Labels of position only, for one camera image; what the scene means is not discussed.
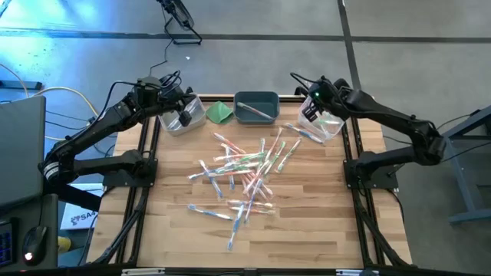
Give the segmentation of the clear plastic bin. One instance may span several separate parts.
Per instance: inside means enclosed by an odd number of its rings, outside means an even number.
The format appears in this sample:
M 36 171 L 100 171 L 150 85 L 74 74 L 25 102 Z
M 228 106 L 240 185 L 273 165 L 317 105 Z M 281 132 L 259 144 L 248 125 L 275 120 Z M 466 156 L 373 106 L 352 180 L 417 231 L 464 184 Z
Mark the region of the clear plastic bin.
M 340 117 L 336 117 L 330 114 L 328 111 L 322 111 L 322 112 L 318 111 L 317 113 L 318 118 L 313 123 L 308 122 L 302 114 L 302 108 L 307 106 L 311 102 L 312 99 L 310 97 L 307 97 L 306 100 L 301 105 L 298 114 L 298 124 L 304 129 L 306 129 L 308 132 L 313 133 L 315 136 L 320 138 L 323 142 L 327 140 L 331 140 L 339 133 L 341 128 L 344 126 L 344 121 Z M 342 122 L 343 124 L 334 125 L 334 126 L 321 126 L 318 123 L 319 119 L 337 120 L 338 122 Z

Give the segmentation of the white plastic bin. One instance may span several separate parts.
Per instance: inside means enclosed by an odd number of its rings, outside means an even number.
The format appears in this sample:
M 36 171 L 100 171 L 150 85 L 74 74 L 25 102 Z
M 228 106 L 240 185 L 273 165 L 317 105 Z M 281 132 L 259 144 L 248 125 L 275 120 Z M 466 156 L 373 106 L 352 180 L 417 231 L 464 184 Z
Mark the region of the white plastic bin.
M 192 101 L 191 101 L 189 104 L 187 104 L 187 105 L 186 105 L 185 110 L 189 111 L 189 110 L 190 110 L 190 108 L 191 108 L 193 105 L 197 104 L 197 103 L 200 103 L 200 104 L 202 104 L 202 106 L 203 106 L 203 103 L 202 103 L 202 101 L 200 100 L 200 98 L 199 98 L 198 96 L 196 96 L 195 94 L 194 94 L 194 96 L 195 96 L 196 98 L 195 98 L 194 100 L 192 100 Z M 191 131 L 191 130 L 193 130 L 193 129 L 196 129 L 196 128 L 198 128 L 198 127 L 201 127 L 201 126 L 202 126 L 202 125 L 203 125 L 203 124 L 206 122 L 206 111 L 205 111 L 205 113 L 204 113 L 203 117 L 202 117 L 202 118 L 201 118 L 201 119 L 200 119 L 198 122 L 196 122 L 196 123 L 191 123 L 191 122 L 190 122 L 188 126 L 186 126 L 186 127 L 181 127 L 181 128 L 179 128 L 178 130 L 176 130 L 176 131 L 171 131 L 171 130 L 168 130 L 168 129 L 167 129 L 168 124 L 169 124 L 169 123 L 170 123 L 170 122 L 171 122 L 171 121 L 172 121 L 174 118 L 176 118 L 176 117 L 178 117 L 178 116 L 179 116 L 179 114 L 178 114 L 176 111 L 173 111 L 173 112 L 171 112 L 171 113 L 164 113 L 164 114 L 162 114 L 162 115 L 160 115 L 160 116 L 159 116 L 159 120 L 160 120 L 161 127 L 162 127 L 162 128 L 164 128 L 164 129 L 165 129 L 165 131 L 167 131 L 167 132 L 168 132 L 168 133 L 169 133 L 171 136 L 179 136 L 179 135 L 184 134 L 184 133 L 186 133 L 186 132 L 189 132 L 189 131 Z

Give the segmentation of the green cloth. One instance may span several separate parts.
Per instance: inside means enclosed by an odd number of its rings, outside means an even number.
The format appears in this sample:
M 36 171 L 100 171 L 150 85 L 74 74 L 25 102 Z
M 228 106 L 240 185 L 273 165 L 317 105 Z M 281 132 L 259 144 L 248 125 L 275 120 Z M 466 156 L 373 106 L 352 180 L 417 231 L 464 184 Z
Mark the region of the green cloth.
M 233 110 L 222 101 L 216 101 L 206 110 L 206 116 L 215 124 L 225 124 L 233 118 Z

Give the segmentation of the dark grey-green plastic bin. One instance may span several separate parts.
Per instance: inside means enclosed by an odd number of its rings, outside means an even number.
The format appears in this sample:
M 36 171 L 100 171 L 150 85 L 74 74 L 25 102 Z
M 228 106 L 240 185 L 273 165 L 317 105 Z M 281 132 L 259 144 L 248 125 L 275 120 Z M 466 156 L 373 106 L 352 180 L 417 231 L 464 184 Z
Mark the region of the dark grey-green plastic bin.
M 265 118 L 250 110 L 239 106 L 239 103 L 248 105 L 262 113 L 267 114 L 271 119 Z M 279 115 L 279 96 L 273 91 L 240 91 L 234 95 L 233 100 L 234 115 L 241 124 L 273 124 Z

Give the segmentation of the black floor fan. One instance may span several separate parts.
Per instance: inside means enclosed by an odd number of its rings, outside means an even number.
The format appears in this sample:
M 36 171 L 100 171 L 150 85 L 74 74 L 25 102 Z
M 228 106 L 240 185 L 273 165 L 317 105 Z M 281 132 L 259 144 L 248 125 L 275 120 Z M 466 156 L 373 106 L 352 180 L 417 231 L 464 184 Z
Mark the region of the black floor fan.
M 194 20 L 187 10 L 186 6 L 183 4 L 182 0 L 156 0 L 161 8 L 163 9 L 163 15 L 165 13 L 172 16 L 171 19 L 165 20 L 165 25 L 163 27 L 164 32 L 169 36 L 171 41 L 175 45 L 201 45 L 203 38 L 194 29 Z M 176 38 L 170 34 L 168 27 L 170 23 L 174 20 L 184 31 L 191 31 L 196 37 L 196 41 L 178 41 Z

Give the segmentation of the white printed cardboard box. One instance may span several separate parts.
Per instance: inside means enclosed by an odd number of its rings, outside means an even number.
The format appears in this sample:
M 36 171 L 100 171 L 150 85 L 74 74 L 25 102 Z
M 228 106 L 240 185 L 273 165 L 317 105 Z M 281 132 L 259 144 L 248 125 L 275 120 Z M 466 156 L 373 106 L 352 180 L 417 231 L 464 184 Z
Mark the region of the white printed cardboard box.
M 76 189 L 89 192 L 90 194 L 101 197 L 104 187 L 101 183 L 74 183 L 71 184 Z M 60 230 L 80 230 L 91 227 L 91 223 L 97 211 L 83 209 L 80 206 L 66 203 L 62 215 Z

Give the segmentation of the black floor bar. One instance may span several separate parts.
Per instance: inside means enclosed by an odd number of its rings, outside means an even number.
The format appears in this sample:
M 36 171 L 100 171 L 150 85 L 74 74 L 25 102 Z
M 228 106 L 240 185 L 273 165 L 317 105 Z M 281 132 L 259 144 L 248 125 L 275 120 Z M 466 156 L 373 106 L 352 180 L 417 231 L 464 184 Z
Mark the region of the black floor bar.
M 20 90 L 40 90 L 43 87 L 42 82 L 25 81 L 23 84 L 16 80 L 0 80 L 0 88 L 2 89 L 20 89 Z

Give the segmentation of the grey laptop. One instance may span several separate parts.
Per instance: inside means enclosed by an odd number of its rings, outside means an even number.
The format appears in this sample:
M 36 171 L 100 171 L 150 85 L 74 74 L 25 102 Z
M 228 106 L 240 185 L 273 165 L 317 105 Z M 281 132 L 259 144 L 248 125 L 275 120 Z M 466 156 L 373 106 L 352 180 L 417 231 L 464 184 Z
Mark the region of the grey laptop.
M 0 209 L 42 194 L 44 97 L 0 104 Z

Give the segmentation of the dark grey desk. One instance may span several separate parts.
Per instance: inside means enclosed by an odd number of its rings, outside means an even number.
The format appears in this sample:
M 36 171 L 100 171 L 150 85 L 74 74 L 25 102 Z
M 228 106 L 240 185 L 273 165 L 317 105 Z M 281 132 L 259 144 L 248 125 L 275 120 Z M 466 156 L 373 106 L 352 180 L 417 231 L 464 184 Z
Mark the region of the dark grey desk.
M 58 197 L 54 194 L 32 199 L 0 214 L 2 219 L 16 219 L 15 263 L 0 268 L 1 273 L 52 269 L 58 266 Z M 21 248 L 28 230 L 35 226 L 46 226 L 46 252 L 44 259 L 35 266 L 23 262 Z

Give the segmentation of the silver aluminium extrusion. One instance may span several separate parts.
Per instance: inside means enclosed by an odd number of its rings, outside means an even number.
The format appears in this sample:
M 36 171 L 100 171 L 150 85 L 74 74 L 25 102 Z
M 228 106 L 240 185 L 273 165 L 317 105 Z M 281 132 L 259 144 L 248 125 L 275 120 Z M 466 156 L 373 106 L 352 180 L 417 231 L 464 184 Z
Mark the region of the silver aluminium extrusion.
M 165 268 L 128 268 L 120 276 L 165 276 Z
M 380 276 L 379 271 L 371 269 L 336 269 L 336 276 Z

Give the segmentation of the black computer mouse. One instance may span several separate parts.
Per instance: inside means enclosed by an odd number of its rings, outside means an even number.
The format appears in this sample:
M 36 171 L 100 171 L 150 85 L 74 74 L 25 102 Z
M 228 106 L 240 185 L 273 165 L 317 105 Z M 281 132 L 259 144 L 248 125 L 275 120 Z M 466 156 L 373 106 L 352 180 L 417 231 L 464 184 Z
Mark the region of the black computer mouse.
M 23 262 L 27 266 L 38 265 L 45 257 L 46 236 L 48 228 L 46 226 L 35 226 L 28 230 L 24 237 L 21 248 Z

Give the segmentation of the black keyboard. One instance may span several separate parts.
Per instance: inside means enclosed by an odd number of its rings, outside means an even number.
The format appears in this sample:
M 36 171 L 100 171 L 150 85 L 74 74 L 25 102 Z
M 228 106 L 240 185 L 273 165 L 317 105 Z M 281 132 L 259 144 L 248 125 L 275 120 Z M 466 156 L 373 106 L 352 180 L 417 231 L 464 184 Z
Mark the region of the black keyboard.
M 16 219 L 0 220 L 0 268 L 15 263 Z

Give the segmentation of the black diagonal frame strut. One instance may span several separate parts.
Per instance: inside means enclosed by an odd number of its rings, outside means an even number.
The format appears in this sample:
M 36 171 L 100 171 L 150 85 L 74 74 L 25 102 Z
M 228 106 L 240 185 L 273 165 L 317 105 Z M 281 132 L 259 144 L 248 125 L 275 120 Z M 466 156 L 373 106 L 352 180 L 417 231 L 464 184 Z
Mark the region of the black diagonal frame strut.
M 52 184 L 43 178 L 43 194 L 56 194 L 62 202 L 77 205 L 91 211 L 98 211 L 101 197 L 84 190 L 79 190 L 68 184 Z

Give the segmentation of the blue-grey desk frame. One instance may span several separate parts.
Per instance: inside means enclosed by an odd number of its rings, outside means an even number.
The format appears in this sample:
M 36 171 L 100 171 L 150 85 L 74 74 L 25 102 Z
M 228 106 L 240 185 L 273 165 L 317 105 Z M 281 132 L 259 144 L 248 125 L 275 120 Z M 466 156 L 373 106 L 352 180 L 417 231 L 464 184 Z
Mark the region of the blue-grey desk frame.
M 491 203 L 482 195 L 491 193 L 491 105 L 471 113 L 443 138 L 447 142 L 443 161 L 451 165 L 465 205 L 463 212 L 448 218 L 449 223 L 491 220 Z

